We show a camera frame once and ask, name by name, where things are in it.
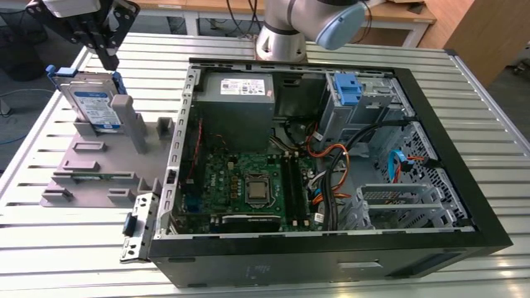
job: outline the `slatted metal surface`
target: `slatted metal surface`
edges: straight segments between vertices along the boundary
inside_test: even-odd
[[[155,265],[119,264],[127,209],[39,206],[40,193],[75,134],[75,113],[56,93],[0,180],[0,291],[17,290],[0,292],[1,297],[446,297],[454,294],[449,289],[482,297],[530,295],[525,282],[530,278],[530,159],[470,78],[439,50],[355,45],[327,52],[311,43],[307,50],[308,61],[315,63],[411,69],[514,246],[417,280],[176,289]],[[119,52],[119,71],[146,121],[176,116],[191,56],[252,59],[252,44],[235,38],[128,35]],[[92,54],[81,54],[75,64],[87,71],[103,70]]]

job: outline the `ram slot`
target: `ram slot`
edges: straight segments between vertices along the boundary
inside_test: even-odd
[[[287,223],[295,220],[296,206],[295,199],[292,195],[292,185],[291,185],[291,164],[288,162],[290,158],[282,158],[280,169],[282,169],[282,189],[284,198],[284,215]]]
[[[303,186],[302,186],[302,171],[298,166],[298,159],[290,158],[290,179],[291,179],[291,193],[295,204],[295,218],[298,220],[298,224],[303,225],[304,220],[307,219],[307,210],[306,210],[306,198],[303,194]]]
[[[307,219],[302,173],[296,158],[282,158],[282,184],[287,222],[303,225]]]

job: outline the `gray 3d printed holder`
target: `gray 3d printed holder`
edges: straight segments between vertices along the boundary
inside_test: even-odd
[[[160,194],[174,121],[159,118],[144,123],[128,95],[116,95],[111,108],[124,133],[96,133],[89,123],[75,122],[77,134],[51,177],[41,206],[131,208],[136,196]]]

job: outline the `hard drive label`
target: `hard drive label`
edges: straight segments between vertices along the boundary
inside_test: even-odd
[[[223,79],[222,95],[264,95],[263,79]]]
[[[111,108],[111,99],[107,93],[75,92],[75,100],[92,125],[104,130],[119,129],[120,121]]]

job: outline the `open computer tower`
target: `open computer tower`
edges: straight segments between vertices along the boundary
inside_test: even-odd
[[[418,278],[511,245],[400,68],[191,60],[163,182],[121,262],[178,287]]]

